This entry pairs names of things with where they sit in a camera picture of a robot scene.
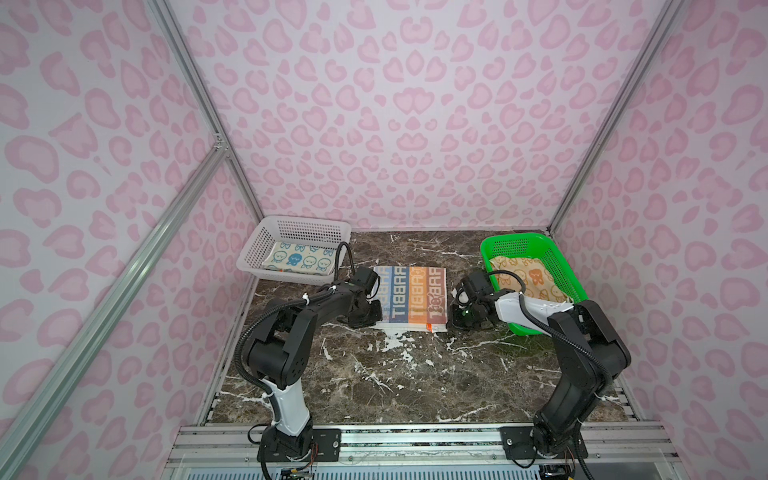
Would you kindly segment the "multicolour rabbit text towel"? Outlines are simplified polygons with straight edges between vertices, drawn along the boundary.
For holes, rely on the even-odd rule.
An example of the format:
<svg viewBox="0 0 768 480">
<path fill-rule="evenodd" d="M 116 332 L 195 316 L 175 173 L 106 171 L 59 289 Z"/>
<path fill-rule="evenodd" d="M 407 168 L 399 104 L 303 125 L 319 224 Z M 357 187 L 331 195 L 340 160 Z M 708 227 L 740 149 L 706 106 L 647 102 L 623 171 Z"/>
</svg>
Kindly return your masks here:
<svg viewBox="0 0 768 480">
<path fill-rule="evenodd" d="M 447 330 L 446 269 L 421 266 L 376 266 L 381 285 L 374 300 L 382 319 L 374 327 L 393 332 L 440 333 Z"/>
</svg>

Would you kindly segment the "white plastic basket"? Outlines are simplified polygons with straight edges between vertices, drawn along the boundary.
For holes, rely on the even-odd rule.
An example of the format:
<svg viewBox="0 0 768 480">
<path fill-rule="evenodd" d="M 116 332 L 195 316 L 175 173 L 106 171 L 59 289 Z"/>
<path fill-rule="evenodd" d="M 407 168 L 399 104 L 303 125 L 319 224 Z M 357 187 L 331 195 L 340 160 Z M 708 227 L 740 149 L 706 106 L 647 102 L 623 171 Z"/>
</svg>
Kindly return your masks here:
<svg viewBox="0 0 768 480">
<path fill-rule="evenodd" d="M 265 270 L 261 264 L 277 242 L 297 243 L 336 250 L 340 243 L 348 242 L 350 239 L 351 226 L 346 222 L 269 216 L 258 224 L 245 243 L 236 266 L 239 270 L 250 273 L 260 280 L 322 285 L 333 280 L 335 266 L 344 259 L 343 254 L 336 253 L 332 263 L 332 272 L 327 275 L 304 275 Z"/>
</svg>

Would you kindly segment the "blue bunny pattern towel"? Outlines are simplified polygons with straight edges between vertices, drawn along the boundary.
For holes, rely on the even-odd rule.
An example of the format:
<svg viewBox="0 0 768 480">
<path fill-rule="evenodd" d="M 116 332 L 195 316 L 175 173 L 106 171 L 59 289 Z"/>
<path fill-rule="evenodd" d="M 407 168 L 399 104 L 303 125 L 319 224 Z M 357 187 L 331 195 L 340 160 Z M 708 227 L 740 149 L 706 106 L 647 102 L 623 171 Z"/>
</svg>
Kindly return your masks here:
<svg viewBox="0 0 768 480">
<path fill-rule="evenodd" d="M 304 275 L 327 275 L 332 272 L 336 250 L 297 243 L 277 242 L 261 267 L 265 270 Z"/>
</svg>

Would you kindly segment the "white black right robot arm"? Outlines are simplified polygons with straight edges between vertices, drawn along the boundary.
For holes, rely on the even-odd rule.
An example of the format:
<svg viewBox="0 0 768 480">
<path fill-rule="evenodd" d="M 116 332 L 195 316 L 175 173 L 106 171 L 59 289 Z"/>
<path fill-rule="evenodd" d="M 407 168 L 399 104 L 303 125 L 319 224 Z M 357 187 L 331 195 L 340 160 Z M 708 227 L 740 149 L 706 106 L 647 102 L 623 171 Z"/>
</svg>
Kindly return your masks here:
<svg viewBox="0 0 768 480">
<path fill-rule="evenodd" d="M 449 325 L 479 330 L 517 324 L 552 339 L 560 379 L 534 416 L 531 448 L 553 457 L 576 446 L 581 423 L 614 380 L 631 364 L 631 354 L 600 305 L 593 300 L 558 303 L 526 293 L 514 272 L 474 269 L 456 285 Z"/>
</svg>

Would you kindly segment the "brown pattern towel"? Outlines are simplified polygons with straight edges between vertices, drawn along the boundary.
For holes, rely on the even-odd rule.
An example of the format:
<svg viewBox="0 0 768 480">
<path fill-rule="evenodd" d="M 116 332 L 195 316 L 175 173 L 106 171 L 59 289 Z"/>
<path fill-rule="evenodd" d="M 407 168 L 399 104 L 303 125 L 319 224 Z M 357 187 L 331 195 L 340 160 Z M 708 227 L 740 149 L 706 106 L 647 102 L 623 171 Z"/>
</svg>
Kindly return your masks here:
<svg viewBox="0 0 768 480">
<path fill-rule="evenodd" d="M 555 284 L 553 275 L 537 259 L 518 257 L 494 257 L 491 270 L 511 271 L 519 276 L 525 286 L 526 295 L 532 298 L 563 303 L 570 298 Z"/>
</svg>

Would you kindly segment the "green plastic basket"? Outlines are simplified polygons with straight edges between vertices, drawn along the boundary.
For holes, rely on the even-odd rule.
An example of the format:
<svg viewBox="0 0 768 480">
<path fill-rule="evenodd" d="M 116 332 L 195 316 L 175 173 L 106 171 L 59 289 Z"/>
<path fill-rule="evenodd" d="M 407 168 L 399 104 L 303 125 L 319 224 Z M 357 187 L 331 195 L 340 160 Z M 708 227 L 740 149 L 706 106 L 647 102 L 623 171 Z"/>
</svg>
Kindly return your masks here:
<svg viewBox="0 0 768 480">
<path fill-rule="evenodd" d="M 499 322 L 506 324 L 515 335 L 539 335 L 542 330 L 531 323 L 521 312 L 519 305 L 519 282 L 507 273 L 509 271 L 491 270 L 491 260 L 497 256 L 508 258 L 525 257 L 540 260 L 553 275 L 555 284 L 570 298 L 558 303 L 527 296 L 525 303 L 528 312 L 540 322 L 545 323 L 547 316 L 557 307 L 568 307 L 587 299 L 587 294 L 577 279 L 572 268 L 560 252 L 554 241 L 539 233 L 517 233 L 489 237 L 481 242 L 480 252 L 484 266 L 491 273 L 491 284 L 496 291 L 510 291 L 512 295 L 504 298 L 499 307 L 495 307 Z"/>
</svg>

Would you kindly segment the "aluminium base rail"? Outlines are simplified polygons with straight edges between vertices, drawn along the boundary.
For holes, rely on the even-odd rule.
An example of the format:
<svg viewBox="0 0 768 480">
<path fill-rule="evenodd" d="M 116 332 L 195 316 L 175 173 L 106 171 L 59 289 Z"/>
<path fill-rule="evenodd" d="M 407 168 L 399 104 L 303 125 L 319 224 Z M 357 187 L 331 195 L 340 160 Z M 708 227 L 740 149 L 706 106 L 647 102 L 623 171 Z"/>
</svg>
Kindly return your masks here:
<svg viewBox="0 0 768 480">
<path fill-rule="evenodd" d="M 688 474 L 658 422 L 586 423 L 580 463 L 572 450 L 542 458 L 527 444 L 529 425 L 323 425 L 318 458 L 303 479 L 685 479 Z M 286 463 L 257 458 L 263 428 L 184 427 L 164 479 L 273 479 Z"/>
</svg>

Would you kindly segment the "aluminium frame corner post right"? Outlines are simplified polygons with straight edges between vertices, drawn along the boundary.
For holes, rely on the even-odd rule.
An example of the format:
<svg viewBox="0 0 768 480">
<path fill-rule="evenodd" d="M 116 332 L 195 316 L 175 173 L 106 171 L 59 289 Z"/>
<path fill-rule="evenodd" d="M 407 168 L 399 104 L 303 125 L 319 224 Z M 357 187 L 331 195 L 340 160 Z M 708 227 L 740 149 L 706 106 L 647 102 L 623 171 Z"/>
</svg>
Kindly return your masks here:
<svg viewBox="0 0 768 480">
<path fill-rule="evenodd" d="M 600 159 L 610 137 L 629 108 L 633 97 L 642 86 L 644 78 L 661 54 L 669 37 L 674 33 L 677 24 L 684 16 L 688 4 L 689 1 L 683 0 L 668 0 L 663 3 L 662 9 L 652 25 L 642 48 L 639 50 L 634 63 L 620 84 L 615 99 L 607 110 L 605 118 L 601 121 L 594 139 L 586 150 L 552 221 L 546 229 L 550 237 L 553 237 L 565 224 L 566 216 L 575 204 L 580 190 Z"/>
</svg>

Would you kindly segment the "aluminium frame corner post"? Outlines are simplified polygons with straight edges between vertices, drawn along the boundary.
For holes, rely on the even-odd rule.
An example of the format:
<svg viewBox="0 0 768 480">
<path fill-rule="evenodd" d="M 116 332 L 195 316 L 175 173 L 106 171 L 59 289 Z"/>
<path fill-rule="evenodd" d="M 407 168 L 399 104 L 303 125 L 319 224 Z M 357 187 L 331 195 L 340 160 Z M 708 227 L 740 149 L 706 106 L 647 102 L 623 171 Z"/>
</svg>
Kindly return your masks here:
<svg viewBox="0 0 768 480">
<path fill-rule="evenodd" d="M 224 150 L 225 160 L 235 176 L 236 185 L 245 198 L 246 206 L 251 211 L 256 222 L 261 221 L 264 218 L 264 214 L 258 203 L 254 189 L 250 184 L 240 158 L 230 141 L 230 137 L 222 122 L 222 118 L 213 102 L 212 95 L 206 85 L 204 76 L 201 74 L 200 69 L 195 62 L 171 3 L 166 0 L 149 0 L 147 5 L 151 9 L 169 44 L 171 54 L 178 63 L 181 72 L 189 85 L 190 91 L 209 126 L 209 130 L 216 140 L 216 144 Z"/>
<path fill-rule="evenodd" d="M 642 86 L 644 78 L 661 54 L 669 37 L 674 33 L 677 24 L 684 16 L 688 4 L 689 1 L 683 0 L 668 0 L 663 3 L 662 9 L 652 25 L 642 48 L 639 50 L 634 63 L 620 84 L 615 99 L 607 110 L 605 118 L 601 121 L 594 139 L 586 150 L 552 221 L 546 229 L 550 237 L 553 237 L 565 224 L 566 216 L 575 204 L 580 190 L 600 159 L 610 137 L 629 108 L 633 97 Z"/>
</svg>

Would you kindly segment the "aluminium frame corner post left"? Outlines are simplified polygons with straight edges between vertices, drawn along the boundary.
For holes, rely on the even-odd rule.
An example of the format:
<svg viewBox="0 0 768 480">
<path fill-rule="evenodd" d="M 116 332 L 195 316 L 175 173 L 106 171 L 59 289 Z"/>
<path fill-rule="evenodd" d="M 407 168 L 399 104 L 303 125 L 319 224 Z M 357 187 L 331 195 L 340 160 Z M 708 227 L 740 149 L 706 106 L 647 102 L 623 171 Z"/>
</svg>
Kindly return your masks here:
<svg viewBox="0 0 768 480">
<path fill-rule="evenodd" d="M 147 5 L 151 9 L 169 44 L 171 54 L 178 63 L 181 72 L 189 85 L 190 91 L 209 126 L 209 130 L 216 140 L 216 144 L 224 150 L 225 160 L 235 176 L 236 185 L 245 198 L 246 206 L 251 211 L 256 222 L 261 221 L 264 218 L 264 214 L 258 203 L 254 189 L 250 184 L 240 158 L 230 141 L 230 137 L 222 122 L 222 118 L 213 102 L 212 95 L 206 85 L 204 76 L 201 74 L 200 69 L 195 62 L 171 3 L 166 0 L 149 0 Z"/>
</svg>

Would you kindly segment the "aluminium diagonal frame bar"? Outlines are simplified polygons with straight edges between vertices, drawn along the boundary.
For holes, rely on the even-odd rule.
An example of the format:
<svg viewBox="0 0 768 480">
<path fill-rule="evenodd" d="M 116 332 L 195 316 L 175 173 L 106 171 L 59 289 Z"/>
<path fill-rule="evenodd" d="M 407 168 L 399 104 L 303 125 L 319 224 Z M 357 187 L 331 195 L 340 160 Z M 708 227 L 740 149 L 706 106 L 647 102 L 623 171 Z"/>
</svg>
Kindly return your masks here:
<svg viewBox="0 0 768 480">
<path fill-rule="evenodd" d="M 20 410 L 1 442 L 3 479 L 20 475 L 227 155 L 211 149 Z"/>
</svg>

